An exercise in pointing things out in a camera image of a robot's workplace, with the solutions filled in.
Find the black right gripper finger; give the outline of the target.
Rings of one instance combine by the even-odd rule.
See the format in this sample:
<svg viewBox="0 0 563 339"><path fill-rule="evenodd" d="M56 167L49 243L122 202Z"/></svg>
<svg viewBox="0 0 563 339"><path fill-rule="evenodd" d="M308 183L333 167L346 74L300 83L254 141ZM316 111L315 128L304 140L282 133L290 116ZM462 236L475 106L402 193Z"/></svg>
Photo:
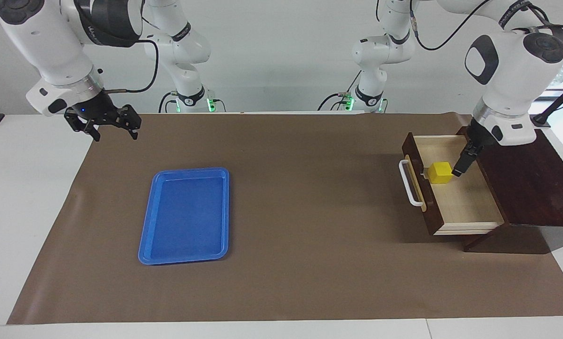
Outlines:
<svg viewBox="0 0 563 339"><path fill-rule="evenodd" d="M99 142L101 138L101 134L98 132L98 129L93 124L80 124L77 127L78 132L85 133L86 135L90 136L95 142Z"/></svg>
<svg viewBox="0 0 563 339"><path fill-rule="evenodd" d="M120 128L128 131L133 140L138 139L142 119L131 105L124 105L117 109L117 123Z"/></svg>

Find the white drawer handle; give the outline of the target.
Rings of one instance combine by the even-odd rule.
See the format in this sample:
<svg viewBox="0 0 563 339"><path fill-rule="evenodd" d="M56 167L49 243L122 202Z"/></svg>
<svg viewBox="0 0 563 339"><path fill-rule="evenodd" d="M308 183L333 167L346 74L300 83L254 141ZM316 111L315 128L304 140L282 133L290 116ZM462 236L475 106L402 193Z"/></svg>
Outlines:
<svg viewBox="0 0 563 339"><path fill-rule="evenodd" d="M405 189L408 201L411 206L419 207L421 210L425 210L425 202L421 196L421 192L418 190L417 180L412 175L411 163L408 159L402 159L398 163L398 169L400 172L400 179Z"/></svg>

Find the brown table mat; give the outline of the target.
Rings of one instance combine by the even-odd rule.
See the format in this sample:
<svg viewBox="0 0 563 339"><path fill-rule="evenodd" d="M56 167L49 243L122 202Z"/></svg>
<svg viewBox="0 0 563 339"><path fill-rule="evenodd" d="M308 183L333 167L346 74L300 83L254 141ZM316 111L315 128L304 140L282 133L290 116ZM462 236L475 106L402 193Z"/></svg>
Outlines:
<svg viewBox="0 0 563 339"><path fill-rule="evenodd" d="M8 324L563 315L550 255L464 253L430 236L400 180L409 132L443 114L145 114L133 141L100 127ZM230 173L230 249L146 266L159 171Z"/></svg>

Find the black clamp stand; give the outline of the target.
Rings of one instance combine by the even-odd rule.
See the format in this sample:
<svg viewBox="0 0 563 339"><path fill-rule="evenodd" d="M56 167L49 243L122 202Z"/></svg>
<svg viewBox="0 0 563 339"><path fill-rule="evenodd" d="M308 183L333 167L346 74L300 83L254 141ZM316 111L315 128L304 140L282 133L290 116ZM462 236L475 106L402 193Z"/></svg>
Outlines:
<svg viewBox="0 0 563 339"><path fill-rule="evenodd" d="M563 94L557 97L551 105L549 105L542 113L536 114L531 117L531 122L536 127L550 127L547 120L550 118L551 114L555 111L563 108Z"/></svg>

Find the dark brown wooden cabinet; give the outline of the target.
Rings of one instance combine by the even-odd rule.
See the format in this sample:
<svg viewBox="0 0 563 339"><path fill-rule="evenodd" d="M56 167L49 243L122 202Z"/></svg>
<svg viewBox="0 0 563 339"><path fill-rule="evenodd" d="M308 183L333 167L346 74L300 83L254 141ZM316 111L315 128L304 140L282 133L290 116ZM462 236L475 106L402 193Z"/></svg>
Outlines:
<svg viewBox="0 0 563 339"><path fill-rule="evenodd" d="M464 251L544 255L563 247L563 160L542 131L527 145L487 146L477 163L504 222L464 236Z"/></svg>

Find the wooden drawer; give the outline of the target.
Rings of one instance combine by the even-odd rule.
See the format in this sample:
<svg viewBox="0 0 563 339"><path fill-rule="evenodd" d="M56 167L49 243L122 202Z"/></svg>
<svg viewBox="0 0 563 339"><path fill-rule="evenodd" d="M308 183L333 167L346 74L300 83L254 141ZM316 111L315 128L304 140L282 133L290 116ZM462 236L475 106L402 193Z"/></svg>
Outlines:
<svg viewBox="0 0 563 339"><path fill-rule="evenodd" d="M415 208L423 214L429 234L487 234L505 222L477 163L445 184L431 184L422 175L434 162L455 165L466 143L462 135L415 136L410 132L402 144L403 159L410 161L425 203L424 210Z"/></svg>

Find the yellow cube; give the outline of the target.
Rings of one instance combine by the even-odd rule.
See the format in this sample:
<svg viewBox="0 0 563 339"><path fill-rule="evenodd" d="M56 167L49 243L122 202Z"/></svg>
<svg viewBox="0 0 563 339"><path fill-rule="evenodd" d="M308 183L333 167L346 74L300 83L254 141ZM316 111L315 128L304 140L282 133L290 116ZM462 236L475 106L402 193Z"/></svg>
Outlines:
<svg viewBox="0 0 563 339"><path fill-rule="evenodd" d="M431 184L445 184L453 178L453 168L447 161L434 162L426 170L426 175Z"/></svg>

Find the blue plastic tray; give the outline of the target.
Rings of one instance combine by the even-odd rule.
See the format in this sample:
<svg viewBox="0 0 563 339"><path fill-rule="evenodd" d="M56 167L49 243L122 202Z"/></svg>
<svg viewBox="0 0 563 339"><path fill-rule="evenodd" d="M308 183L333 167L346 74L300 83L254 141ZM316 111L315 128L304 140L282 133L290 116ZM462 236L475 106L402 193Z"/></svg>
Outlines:
<svg viewBox="0 0 563 339"><path fill-rule="evenodd" d="M229 215L226 168L158 172L148 195L139 262L157 266L224 258L229 250Z"/></svg>

